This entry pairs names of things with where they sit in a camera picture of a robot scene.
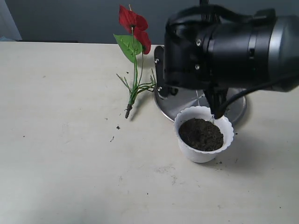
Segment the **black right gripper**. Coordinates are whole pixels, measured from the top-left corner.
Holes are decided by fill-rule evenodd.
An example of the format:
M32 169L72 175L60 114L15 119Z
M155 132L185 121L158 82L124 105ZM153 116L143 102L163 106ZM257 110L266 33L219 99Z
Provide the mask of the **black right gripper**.
M204 4L173 14L165 25L164 80L167 85L203 89L211 114L218 117L224 89L224 7Z

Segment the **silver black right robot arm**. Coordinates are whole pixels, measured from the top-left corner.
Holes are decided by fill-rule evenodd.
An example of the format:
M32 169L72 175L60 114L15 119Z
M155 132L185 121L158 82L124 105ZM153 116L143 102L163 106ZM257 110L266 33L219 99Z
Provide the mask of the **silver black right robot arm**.
M171 87L202 90L216 119L252 92L292 91L299 85L299 18L274 9L184 9L165 25L163 78Z

